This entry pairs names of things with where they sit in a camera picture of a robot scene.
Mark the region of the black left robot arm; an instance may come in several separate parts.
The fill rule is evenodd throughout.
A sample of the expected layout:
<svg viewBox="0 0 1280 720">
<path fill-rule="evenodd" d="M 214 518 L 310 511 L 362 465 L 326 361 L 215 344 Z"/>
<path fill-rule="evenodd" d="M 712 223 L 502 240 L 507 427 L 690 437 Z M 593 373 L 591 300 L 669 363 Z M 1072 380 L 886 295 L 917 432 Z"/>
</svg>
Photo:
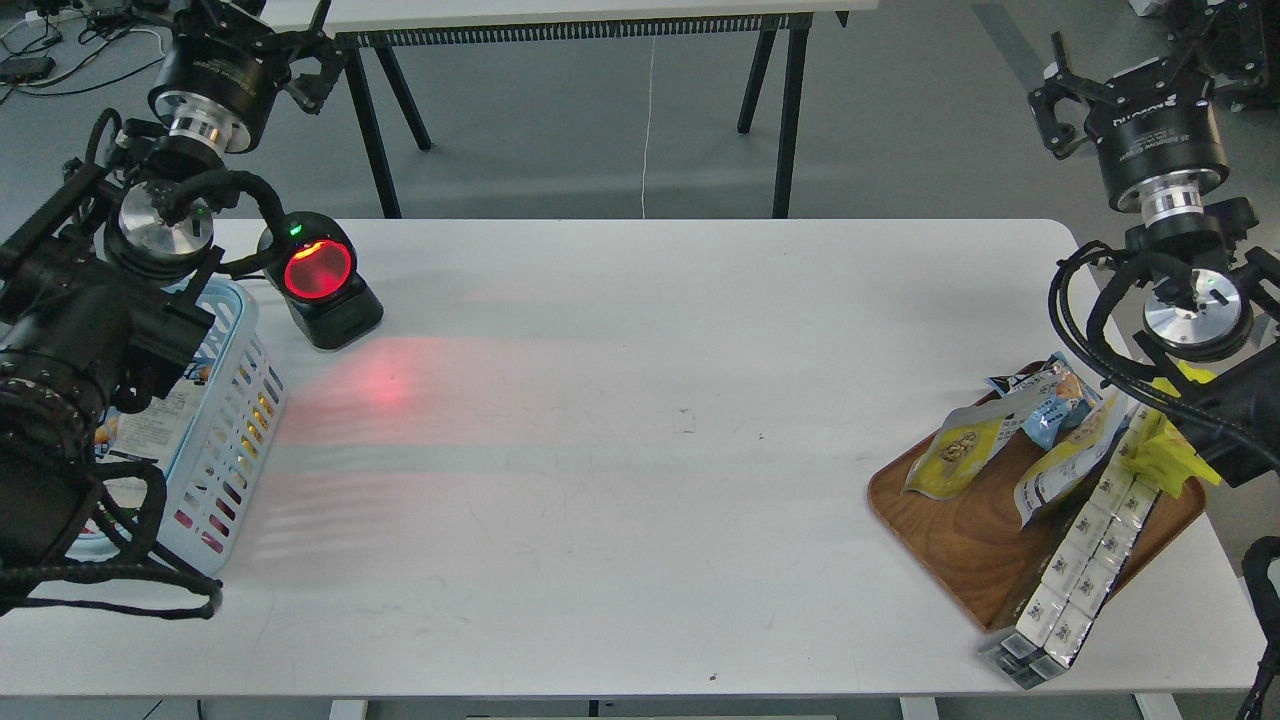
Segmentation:
<svg viewBox="0 0 1280 720">
<path fill-rule="evenodd" d="M 154 120 L 97 118 L 82 161 L 4 242 L 3 610 L 52 607 L 45 582 L 152 582 L 205 601 L 156 609 L 207 619 L 221 583 L 163 547 L 166 483 L 152 462 L 93 459 L 108 411 L 143 411 L 183 377 L 214 315 L 209 279 L 261 272 L 315 348 L 347 346 L 384 309 L 330 217 L 284 210 L 224 159 L 259 146 L 279 92 L 323 108 L 346 59 L 320 1 L 278 32 L 261 1 L 191 1 L 150 91 Z"/>
</svg>

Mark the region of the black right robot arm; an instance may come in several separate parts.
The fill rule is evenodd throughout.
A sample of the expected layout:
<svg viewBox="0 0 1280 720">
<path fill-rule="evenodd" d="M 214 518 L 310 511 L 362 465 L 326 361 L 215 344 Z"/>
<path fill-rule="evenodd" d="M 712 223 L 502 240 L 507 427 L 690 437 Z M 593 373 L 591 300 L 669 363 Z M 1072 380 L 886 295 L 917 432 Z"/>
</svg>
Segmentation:
<svg viewBox="0 0 1280 720">
<path fill-rule="evenodd" d="M 1242 351 L 1262 314 L 1277 319 L 1277 258 L 1235 251 L 1258 219 L 1244 197 L 1206 202 L 1229 176 L 1213 88 L 1277 100 L 1275 1 L 1189 1 L 1167 56 L 1103 81 L 1076 74 L 1061 35 L 1027 102 L 1056 158 L 1094 149 L 1108 205 L 1137 213 L 1121 249 L 1088 243 L 1061 260 L 1050 319 L 1087 366 L 1162 413 L 1233 487 L 1277 470 L 1277 346 L 1212 380 L 1180 361 Z"/>
</svg>

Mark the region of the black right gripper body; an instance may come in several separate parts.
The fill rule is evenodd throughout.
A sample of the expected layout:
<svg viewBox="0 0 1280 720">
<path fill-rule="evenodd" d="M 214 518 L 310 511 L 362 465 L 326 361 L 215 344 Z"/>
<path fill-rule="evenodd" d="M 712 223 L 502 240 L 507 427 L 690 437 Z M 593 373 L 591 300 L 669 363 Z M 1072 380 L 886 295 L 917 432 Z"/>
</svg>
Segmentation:
<svg viewBox="0 0 1280 720">
<path fill-rule="evenodd" d="M 1137 213 L 1137 186 L 1193 172 L 1199 190 L 1216 190 L 1230 173 L 1210 100 L 1212 76 L 1192 67 L 1167 79 L 1170 60 L 1152 59 L 1108 81 L 1125 102 L 1088 101 L 1087 135 L 1094 141 L 1112 210 Z"/>
</svg>

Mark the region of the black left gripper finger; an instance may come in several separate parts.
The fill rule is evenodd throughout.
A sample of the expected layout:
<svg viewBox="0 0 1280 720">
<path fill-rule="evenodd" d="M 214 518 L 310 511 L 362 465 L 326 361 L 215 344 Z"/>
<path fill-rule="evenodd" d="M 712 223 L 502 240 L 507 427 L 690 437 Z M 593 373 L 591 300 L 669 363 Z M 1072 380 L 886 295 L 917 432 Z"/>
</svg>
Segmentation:
<svg viewBox="0 0 1280 720">
<path fill-rule="evenodd" d="M 273 31 L 262 40 L 265 56 L 283 61 L 285 68 L 301 59 L 315 59 L 319 63 L 319 72 L 292 76 L 283 85 L 300 109 L 310 115 L 321 111 L 347 63 L 346 51 L 323 29 L 330 6 L 332 1 L 317 1 L 305 29 Z"/>
</svg>

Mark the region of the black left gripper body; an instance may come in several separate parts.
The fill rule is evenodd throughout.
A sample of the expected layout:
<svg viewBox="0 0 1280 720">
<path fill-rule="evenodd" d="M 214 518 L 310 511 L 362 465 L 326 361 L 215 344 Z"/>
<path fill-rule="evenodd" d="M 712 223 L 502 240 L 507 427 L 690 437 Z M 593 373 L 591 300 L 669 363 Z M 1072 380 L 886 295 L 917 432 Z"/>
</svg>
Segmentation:
<svg viewBox="0 0 1280 720">
<path fill-rule="evenodd" d="M 148 94 L 172 135 L 200 137 L 219 154 L 253 151 L 276 95 L 292 81 L 291 53 L 262 20 L 264 1 L 189 1 Z"/>
</svg>

